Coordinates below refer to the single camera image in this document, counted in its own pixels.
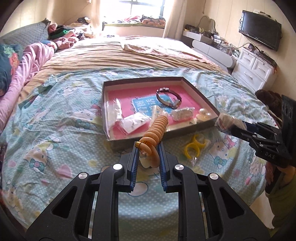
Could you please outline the tan bed blanket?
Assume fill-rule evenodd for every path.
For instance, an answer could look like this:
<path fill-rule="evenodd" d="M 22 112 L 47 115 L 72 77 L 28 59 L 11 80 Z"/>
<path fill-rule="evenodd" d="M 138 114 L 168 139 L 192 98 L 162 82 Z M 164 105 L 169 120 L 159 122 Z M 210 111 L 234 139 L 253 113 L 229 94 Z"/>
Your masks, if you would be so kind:
<path fill-rule="evenodd" d="M 156 56 L 125 51 L 121 39 L 93 38 L 77 42 L 72 48 L 57 52 L 41 70 L 22 88 L 18 102 L 27 98 L 29 93 L 44 83 L 50 75 L 101 68 L 194 68 L 225 73 L 220 66 L 200 61 L 186 60 L 167 56 Z"/>

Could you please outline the pile of clothes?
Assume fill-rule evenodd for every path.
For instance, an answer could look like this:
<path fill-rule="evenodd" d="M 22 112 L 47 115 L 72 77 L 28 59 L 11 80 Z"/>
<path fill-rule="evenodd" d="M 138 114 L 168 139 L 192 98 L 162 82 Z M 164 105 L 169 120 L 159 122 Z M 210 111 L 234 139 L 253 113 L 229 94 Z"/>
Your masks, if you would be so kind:
<path fill-rule="evenodd" d="M 86 16 L 78 18 L 70 25 L 49 24 L 48 35 L 49 42 L 47 45 L 54 47 L 56 51 L 72 48 L 78 41 L 95 36 L 91 20 Z"/>

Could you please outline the black flat television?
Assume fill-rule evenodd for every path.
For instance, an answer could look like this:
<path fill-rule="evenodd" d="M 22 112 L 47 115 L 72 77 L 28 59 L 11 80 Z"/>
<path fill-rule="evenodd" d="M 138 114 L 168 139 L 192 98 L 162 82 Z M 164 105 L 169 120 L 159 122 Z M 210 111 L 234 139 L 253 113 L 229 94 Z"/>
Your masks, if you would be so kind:
<path fill-rule="evenodd" d="M 268 16 L 242 11 L 239 33 L 253 39 L 267 48 L 277 51 L 282 38 L 281 24 Z"/>

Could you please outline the white grey dressing table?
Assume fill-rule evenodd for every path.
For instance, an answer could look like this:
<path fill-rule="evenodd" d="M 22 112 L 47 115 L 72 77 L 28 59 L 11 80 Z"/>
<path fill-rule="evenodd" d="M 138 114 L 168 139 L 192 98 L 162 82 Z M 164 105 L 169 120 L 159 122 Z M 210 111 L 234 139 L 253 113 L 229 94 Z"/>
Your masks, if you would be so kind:
<path fill-rule="evenodd" d="M 201 34 L 183 30 L 181 41 L 194 51 L 206 56 L 212 62 L 220 66 L 224 71 L 227 71 L 229 74 L 232 73 L 236 60 L 227 53 L 214 48 L 212 46 L 214 43 L 212 39 Z"/>

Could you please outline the beige curtain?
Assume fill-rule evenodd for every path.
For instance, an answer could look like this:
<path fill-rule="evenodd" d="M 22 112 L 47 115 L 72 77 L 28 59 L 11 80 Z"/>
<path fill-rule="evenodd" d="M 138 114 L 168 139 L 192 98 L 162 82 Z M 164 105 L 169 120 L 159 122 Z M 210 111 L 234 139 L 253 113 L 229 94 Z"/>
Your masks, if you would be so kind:
<path fill-rule="evenodd" d="M 175 0 L 166 21 L 163 38 L 179 40 L 184 29 L 187 0 Z"/>

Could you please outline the large pearl earrings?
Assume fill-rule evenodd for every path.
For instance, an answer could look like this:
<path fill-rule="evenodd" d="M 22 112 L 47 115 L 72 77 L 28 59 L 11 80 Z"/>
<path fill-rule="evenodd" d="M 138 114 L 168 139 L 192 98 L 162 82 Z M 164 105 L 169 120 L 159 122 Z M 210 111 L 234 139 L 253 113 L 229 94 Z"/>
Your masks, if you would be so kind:
<path fill-rule="evenodd" d="M 212 115 L 210 112 L 208 112 L 207 109 L 201 108 L 199 109 L 197 115 L 196 115 L 197 120 L 199 121 L 208 121 L 212 119 Z"/>

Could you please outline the white hair claw clip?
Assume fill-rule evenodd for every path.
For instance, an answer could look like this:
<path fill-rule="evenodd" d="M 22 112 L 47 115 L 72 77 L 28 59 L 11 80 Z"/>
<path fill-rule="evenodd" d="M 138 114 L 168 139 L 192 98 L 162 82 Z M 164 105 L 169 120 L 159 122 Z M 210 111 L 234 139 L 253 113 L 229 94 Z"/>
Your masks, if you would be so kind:
<path fill-rule="evenodd" d="M 153 122 L 156 120 L 156 118 L 160 115 L 168 117 L 168 113 L 164 109 L 162 109 L 158 105 L 153 105 L 152 106 L 152 117 L 151 117 L 151 122 L 150 122 L 149 126 L 151 126 L 153 124 Z"/>

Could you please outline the clear plastic zip bag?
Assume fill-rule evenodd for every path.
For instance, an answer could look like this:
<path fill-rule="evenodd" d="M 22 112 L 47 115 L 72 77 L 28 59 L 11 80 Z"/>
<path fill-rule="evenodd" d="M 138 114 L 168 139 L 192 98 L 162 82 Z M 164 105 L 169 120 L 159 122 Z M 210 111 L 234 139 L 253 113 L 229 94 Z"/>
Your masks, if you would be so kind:
<path fill-rule="evenodd" d="M 113 100 L 107 101 L 106 114 L 107 129 L 109 131 L 111 131 L 115 126 L 121 124 L 123 120 L 123 113 L 119 99 L 115 98 Z"/>

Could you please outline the brown leather wrist watch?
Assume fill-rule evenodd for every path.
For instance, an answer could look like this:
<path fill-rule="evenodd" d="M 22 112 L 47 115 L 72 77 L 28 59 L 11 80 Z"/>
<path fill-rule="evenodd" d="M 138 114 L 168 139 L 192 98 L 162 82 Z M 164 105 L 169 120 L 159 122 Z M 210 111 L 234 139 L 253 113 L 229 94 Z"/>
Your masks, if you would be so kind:
<path fill-rule="evenodd" d="M 182 97 L 168 87 L 159 88 L 156 90 L 157 100 L 171 109 L 177 109 L 182 103 Z"/>

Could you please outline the pink floral light blanket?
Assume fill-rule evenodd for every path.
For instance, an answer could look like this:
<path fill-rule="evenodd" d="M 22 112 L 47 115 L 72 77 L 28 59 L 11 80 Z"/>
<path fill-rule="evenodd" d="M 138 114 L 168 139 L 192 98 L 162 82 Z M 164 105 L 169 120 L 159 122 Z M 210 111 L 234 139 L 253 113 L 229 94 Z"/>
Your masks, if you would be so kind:
<path fill-rule="evenodd" d="M 125 51 L 211 63 L 204 55 L 174 39 L 136 35 L 122 38 L 120 43 Z"/>

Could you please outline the clear bag with dark jewelry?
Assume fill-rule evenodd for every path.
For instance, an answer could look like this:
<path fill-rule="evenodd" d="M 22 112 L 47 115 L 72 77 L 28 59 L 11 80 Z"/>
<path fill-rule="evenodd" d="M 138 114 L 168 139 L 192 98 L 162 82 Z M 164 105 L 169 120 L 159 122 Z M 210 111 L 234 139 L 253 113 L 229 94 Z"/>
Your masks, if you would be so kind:
<path fill-rule="evenodd" d="M 219 131 L 226 133 L 228 135 L 232 133 L 232 130 L 236 130 L 236 129 L 244 130 L 244 131 L 247 130 L 247 126 L 242 120 L 237 119 L 225 113 L 219 114 L 215 122 L 215 127 Z"/>

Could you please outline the white pearl hair clip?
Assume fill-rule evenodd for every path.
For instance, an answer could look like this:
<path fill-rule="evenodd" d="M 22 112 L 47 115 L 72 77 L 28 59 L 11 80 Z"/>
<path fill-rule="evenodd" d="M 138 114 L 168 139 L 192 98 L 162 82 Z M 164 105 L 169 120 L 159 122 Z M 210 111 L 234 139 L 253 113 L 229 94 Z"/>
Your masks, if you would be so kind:
<path fill-rule="evenodd" d="M 180 108 L 171 111 L 171 117 L 173 121 L 185 121 L 189 120 L 194 115 L 195 108 Z"/>

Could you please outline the Hello Kitty bed sheet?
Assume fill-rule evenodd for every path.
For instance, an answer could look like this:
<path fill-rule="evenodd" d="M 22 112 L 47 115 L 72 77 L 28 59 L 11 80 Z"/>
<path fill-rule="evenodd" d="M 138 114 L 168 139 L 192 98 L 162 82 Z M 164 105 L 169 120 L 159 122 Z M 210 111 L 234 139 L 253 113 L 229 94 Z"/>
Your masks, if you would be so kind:
<path fill-rule="evenodd" d="M 267 107 L 233 77 L 190 68 L 103 68 L 50 75 L 16 105 L 1 133 L 7 146 L 1 171 L 4 206 L 26 230 L 80 172 L 95 174 L 129 149 L 113 152 L 102 124 L 103 83 L 145 77 L 184 77 L 221 113 L 275 126 Z M 265 161 L 247 142 L 215 127 L 201 131 L 208 142 L 192 165 L 183 148 L 193 134 L 164 141 L 166 151 L 196 173 L 216 172 L 247 205 L 264 191 Z M 119 194 L 120 240 L 177 240 L 178 195 L 163 192 L 158 169 L 138 168 L 131 194 Z"/>

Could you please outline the clothes on window sill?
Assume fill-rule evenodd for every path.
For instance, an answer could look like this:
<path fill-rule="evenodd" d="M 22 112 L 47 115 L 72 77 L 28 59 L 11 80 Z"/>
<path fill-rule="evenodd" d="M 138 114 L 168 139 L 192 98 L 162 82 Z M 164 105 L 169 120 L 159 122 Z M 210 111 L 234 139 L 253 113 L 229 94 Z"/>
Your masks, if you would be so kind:
<path fill-rule="evenodd" d="M 160 27 L 164 28 L 166 25 L 166 20 L 160 16 L 158 18 L 153 18 L 151 16 L 130 16 L 123 20 L 118 20 L 120 23 L 124 24 L 142 24 L 142 25 L 148 25 L 153 27 Z"/>

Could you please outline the dark floral pillow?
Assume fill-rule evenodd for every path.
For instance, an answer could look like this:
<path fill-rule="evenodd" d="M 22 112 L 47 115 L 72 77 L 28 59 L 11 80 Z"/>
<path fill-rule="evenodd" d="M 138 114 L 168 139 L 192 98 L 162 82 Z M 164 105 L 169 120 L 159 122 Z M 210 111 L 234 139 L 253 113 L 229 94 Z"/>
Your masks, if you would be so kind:
<path fill-rule="evenodd" d="M 19 44 L 1 44 L 1 96 L 8 91 L 13 75 L 22 59 L 23 49 Z"/>

